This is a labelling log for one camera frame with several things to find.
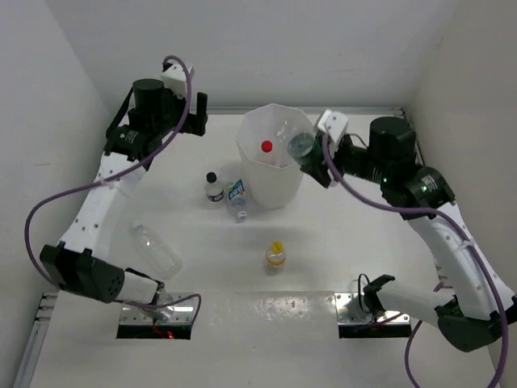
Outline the green label plastic bottle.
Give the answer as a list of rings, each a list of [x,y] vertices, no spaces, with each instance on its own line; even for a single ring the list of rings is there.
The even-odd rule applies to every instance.
[[[309,121],[287,118],[280,121],[276,139],[279,164],[284,167],[310,152],[315,141],[315,132]]]

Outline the red cap plastic bottle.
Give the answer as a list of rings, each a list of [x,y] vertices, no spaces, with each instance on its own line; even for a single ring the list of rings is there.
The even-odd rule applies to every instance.
[[[257,160],[262,164],[267,164],[270,166],[277,165],[278,153],[272,141],[264,140],[261,143],[258,151]]]

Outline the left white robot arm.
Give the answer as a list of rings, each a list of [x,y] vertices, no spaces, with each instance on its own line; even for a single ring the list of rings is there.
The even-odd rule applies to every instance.
[[[163,283],[108,261],[111,238],[125,205],[150,168],[164,139],[173,131],[202,137],[208,121],[205,93],[196,111],[164,82],[136,80],[106,131],[93,186],[69,229],[54,246],[46,245],[40,262],[61,290],[104,303],[154,305]]]

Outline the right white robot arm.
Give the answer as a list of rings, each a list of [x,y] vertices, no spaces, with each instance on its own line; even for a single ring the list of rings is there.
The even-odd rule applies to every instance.
[[[364,148],[353,143],[347,126],[345,115],[326,111],[312,129],[292,137],[287,151],[323,187],[345,175],[377,184],[380,209],[399,214],[420,236],[446,286],[444,293],[425,292],[383,275],[363,288],[359,305],[372,317],[395,310],[431,324],[462,352],[505,337],[516,320],[515,292],[474,242],[446,179],[418,162],[408,121],[376,118]]]

